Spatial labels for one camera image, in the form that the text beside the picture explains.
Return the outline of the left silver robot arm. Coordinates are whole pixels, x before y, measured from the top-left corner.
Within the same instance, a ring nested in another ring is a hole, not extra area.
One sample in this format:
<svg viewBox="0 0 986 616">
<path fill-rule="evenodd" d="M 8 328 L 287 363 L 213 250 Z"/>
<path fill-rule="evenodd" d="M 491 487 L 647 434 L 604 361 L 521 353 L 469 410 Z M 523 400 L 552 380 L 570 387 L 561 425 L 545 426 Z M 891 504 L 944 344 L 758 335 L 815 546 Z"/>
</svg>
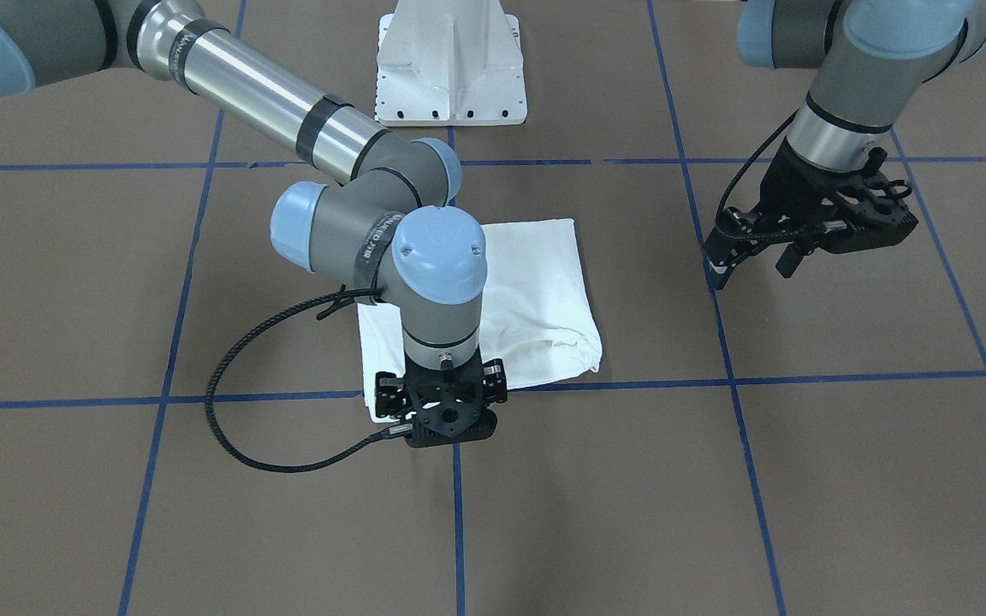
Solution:
<svg viewBox="0 0 986 616">
<path fill-rule="evenodd" d="M 817 71 L 770 136 L 778 149 L 751 210 L 722 196 L 704 242 L 716 291 L 748 258 L 784 251 L 788 278 L 815 251 L 896 246 L 917 226 L 912 187 L 882 172 L 891 132 L 924 83 L 986 50 L 986 1 L 750 1 L 737 23 L 746 65 Z"/>
</svg>

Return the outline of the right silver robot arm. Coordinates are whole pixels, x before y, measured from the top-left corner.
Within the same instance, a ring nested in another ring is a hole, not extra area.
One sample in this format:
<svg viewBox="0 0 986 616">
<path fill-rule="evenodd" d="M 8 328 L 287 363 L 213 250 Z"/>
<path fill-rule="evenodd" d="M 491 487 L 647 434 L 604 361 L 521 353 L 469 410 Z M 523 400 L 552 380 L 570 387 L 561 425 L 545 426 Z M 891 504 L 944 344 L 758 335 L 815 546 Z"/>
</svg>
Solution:
<svg viewBox="0 0 986 616">
<path fill-rule="evenodd" d="M 0 1 L 0 98 L 115 68 L 211 103 L 308 172 L 276 196 L 271 248 L 339 284 L 328 311 L 398 309 L 402 367 L 373 375 L 382 437 L 420 448 L 493 436 L 508 383 L 480 350 L 488 240 L 453 204 L 462 168 L 449 145 L 391 132 L 196 1 Z"/>
</svg>

